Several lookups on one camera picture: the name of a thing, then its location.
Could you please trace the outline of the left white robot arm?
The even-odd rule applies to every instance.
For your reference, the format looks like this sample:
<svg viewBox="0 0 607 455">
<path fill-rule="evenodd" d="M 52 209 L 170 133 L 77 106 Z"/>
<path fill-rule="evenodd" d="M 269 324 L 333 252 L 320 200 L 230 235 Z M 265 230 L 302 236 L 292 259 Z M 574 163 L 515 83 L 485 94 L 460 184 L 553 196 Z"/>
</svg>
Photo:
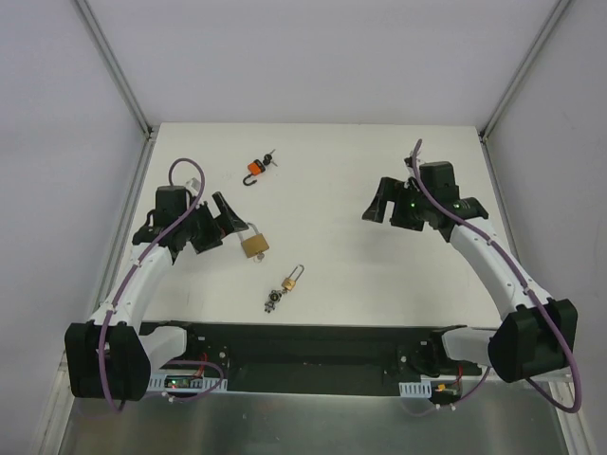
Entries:
<svg viewBox="0 0 607 455">
<path fill-rule="evenodd" d="M 200 254 L 248 229 L 221 192 L 212 199 L 217 215 L 184 186 L 156 189 L 156 205 L 133 236 L 121 282 L 87 321 L 73 323 L 65 332 L 75 397 L 138 401 L 160 367 L 173 361 L 178 368 L 189 369 L 198 362 L 201 348 L 184 329 L 161 326 L 144 335 L 140 327 L 160 282 L 186 246 Z"/>
</svg>

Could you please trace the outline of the orange padlock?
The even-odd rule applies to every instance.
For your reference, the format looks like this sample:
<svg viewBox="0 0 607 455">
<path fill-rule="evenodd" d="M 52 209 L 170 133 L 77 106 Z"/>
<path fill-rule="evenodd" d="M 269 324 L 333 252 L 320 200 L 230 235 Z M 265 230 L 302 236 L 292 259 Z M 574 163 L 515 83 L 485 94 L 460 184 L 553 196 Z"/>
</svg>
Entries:
<svg viewBox="0 0 607 455">
<path fill-rule="evenodd" d="M 248 164 L 248 174 L 243 178 L 242 183 L 250 187 L 257 183 L 257 176 L 266 171 L 266 165 L 259 159 L 255 159 Z"/>
</svg>

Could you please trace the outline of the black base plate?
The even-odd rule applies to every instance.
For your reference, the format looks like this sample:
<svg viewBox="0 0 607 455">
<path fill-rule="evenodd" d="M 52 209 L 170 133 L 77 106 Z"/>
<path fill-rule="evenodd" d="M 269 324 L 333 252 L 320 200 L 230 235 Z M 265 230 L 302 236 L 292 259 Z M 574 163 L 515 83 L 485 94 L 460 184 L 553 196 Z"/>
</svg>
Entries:
<svg viewBox="0 0 607 455">
<path fill-rule="evenodd" d="M 396 396 L 422 376 L 463 374 L 480 366 L 433 352 L 424 327 L 302 326 L 177 323 L 186 332 L 179 369 L 207 360 L 207 377 L 224 377 L 229 391 Z"/>
</svg>

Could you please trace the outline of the aluminium frame post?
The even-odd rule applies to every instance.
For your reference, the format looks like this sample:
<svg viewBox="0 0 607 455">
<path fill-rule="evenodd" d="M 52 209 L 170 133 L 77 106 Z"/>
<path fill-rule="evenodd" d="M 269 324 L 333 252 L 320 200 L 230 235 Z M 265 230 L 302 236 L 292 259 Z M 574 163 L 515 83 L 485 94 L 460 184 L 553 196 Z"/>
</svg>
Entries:
<svg viewBox="0 0 607 455">
<path fill-rule="evenodd" d="M 142 135 L 146 139 L 153 138 L 155 134 L 154 125 L 144 114 L 137 96 L 131 84 L 128 82 L 120 62 L 102 29 L 101 22 L 92 9 L 90 2 L 86 0 L 74 0 L 71 1 L 71 4 L 83 22 L 83 26 L 91 38 L 94 47 L 97 49 L 106 71 Z"/>
<path fill-rule="evenodd" d="M 533 65 L 539 59 L 544 47 L 558 28 L 563 17 L 574 4 L 575 2 L 573 0 L 558 0 L 549 10 L 539 31 L 532 39 L 528 49 L 509 79 L 505 90 L 492 109 L 487 121 L 480 128 L 479 139 L 482 144 L 487 143 L 490 135 L 506 112 L 507 107 L 513 102 L 514 97 L 524 83 L 525 78 L 529 75 Z"/>
</svg>

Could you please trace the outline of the small brass padlock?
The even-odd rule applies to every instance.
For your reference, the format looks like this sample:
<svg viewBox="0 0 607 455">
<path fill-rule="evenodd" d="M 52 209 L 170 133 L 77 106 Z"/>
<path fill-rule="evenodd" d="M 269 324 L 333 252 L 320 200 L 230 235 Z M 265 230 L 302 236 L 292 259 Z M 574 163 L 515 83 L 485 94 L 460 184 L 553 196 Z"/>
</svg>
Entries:
<svg viewBox="0 0 607 455">
<path fill-rule="evenodd" d="M 291 273 L 287 277 L 285 277 L 282 282 L 282 288 L 285 292 L 290 292 L 295 288 L 298 279 L 302 276 L 304 271 L 305 267 L 302 264 L 297 264 L 294 267 Z"/>
</svg>

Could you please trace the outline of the left aluminium frame post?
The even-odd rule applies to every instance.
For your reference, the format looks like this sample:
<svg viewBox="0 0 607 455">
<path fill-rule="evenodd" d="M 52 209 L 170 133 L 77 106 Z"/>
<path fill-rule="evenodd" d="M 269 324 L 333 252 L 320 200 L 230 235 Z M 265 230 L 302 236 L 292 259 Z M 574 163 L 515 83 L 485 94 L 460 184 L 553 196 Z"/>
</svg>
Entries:
<svg viewBox="0 0 607 455">
<path fill-rule="evenodd" d="M 71 4 L 83 22 L 83 26 L 91 38 L 94 47 L 97 49 L 106 71 L 142 135 L 146 139 L 153 138 L 155 134 L 154 125 L 144 114 L 137 96 L 131 84 L 128 82 L 120 62 L 102 29 L 101 22 L 92 9 L 90 2 L 86 0 L 74 0 L 71 1 Z"/>
</svg>

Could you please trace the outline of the right aluminium frame post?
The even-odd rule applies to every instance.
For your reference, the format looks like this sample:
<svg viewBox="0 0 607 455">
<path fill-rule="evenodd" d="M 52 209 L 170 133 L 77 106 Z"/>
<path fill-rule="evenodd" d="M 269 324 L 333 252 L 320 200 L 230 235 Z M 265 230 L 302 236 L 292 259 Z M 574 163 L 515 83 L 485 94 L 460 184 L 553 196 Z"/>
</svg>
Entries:
<svg viewBox="0 0 607 455">
<path fill-rule="evenodd" d="M 487 143 L 490 135 L 506 112 L 507 107 L 513 102 L 514 97 L 524 83 L 525 78 L 529 75 L 533 65 L 539 59 L 544 47 L 558 28 L 563 17 L 574 4 L 575 2 L 573 0 L 558 0 L 549 10 L 539 31 L 532 39 L 528 49 L 509 79 L 505 90 L 492 109 L 487 121 L 480 128 L 479 139 L 482 144 Z"/>
</svg>

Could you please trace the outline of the large brass padlock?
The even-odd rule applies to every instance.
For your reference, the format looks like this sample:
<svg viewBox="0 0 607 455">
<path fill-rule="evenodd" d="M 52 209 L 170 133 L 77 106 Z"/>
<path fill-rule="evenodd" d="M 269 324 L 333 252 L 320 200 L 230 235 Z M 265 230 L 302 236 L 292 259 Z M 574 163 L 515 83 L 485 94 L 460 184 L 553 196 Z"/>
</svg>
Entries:
<svg viewBox="0 0 607 455">
<path fill-rule="evenodd" d="M 243 231 L 237 233 L 246 257 L 254 260 L 254 257 L 259 253 L 264 253 L 266 256 L 266 252 L 269 250 L 269 244 L 264 235 L 260 233 L 258 228 L 252 223 L 248 223 L 248 230 L 252 231 L 252 235 L 249 237 L 245 237 Z"/>
</svg>

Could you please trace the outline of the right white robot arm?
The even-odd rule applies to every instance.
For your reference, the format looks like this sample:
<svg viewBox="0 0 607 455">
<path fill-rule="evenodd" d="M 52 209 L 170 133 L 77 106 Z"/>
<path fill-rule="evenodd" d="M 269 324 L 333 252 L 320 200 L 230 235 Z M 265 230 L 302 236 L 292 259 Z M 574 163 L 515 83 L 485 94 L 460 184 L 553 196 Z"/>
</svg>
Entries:
<svg viewBox="0 0 607 455">
<path fill-rule="evenodd" d="M 563 368 L 577 374 L 578 311 L 573 303 L 554 299 L 505 250 L 483 205 L 461 197 L 449 162 L 405 163 L 410 177 L 382 177 L 363 220 L 382 222 L 392 203 L 392 226 L 413 231 L 430 226 L 439 232 L 471 266 L 501 319 L 496 329 L 451 326 L 434 332 L 429 367 L 445 374 L 467 361 L 492 368 L 506 383 Z"/>
</svg>

